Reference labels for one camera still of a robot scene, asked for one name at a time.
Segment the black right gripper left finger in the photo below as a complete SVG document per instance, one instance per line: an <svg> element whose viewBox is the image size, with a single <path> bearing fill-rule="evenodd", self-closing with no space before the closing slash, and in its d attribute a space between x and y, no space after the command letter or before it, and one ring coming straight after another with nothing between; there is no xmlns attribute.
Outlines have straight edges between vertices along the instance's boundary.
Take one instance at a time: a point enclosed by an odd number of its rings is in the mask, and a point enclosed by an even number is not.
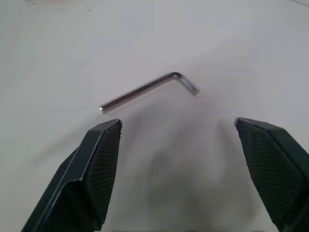
<svg viewBox="0 0 309 232"><path fill-rule="evenodd" d="M98 232L114 186L122 121L90 129L61 163L21 232Z"/></svg>

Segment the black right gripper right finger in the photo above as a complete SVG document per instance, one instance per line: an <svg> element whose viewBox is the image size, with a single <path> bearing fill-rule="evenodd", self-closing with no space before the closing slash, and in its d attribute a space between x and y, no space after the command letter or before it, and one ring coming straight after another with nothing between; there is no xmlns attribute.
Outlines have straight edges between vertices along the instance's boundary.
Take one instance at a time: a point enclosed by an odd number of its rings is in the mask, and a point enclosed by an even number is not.
<svg viewBox="0 0 309 232"><path fill-rule="evenodd" d="M283 128L237 117L251 180L279 232L309 232L309 153Z"/></svg>

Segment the silver metal hex key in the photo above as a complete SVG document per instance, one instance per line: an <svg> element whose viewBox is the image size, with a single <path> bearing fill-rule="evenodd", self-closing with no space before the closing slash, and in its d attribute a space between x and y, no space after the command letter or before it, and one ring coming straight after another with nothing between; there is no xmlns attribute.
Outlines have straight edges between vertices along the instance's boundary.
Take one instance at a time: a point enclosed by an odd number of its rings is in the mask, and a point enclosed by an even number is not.
<svg viewBox="0 0 309 232"><path fill-rule="evenodd" d="M179 82L191 95L196 96L199 93L199 89L189 80L187 79L183 74L179 72L169 72L163 76L160 76L142 86L139 86L138 88L123 94L101 106L99 106L99 109L102 113L107 113L167 82L170 81L177 81Z"/></svg>

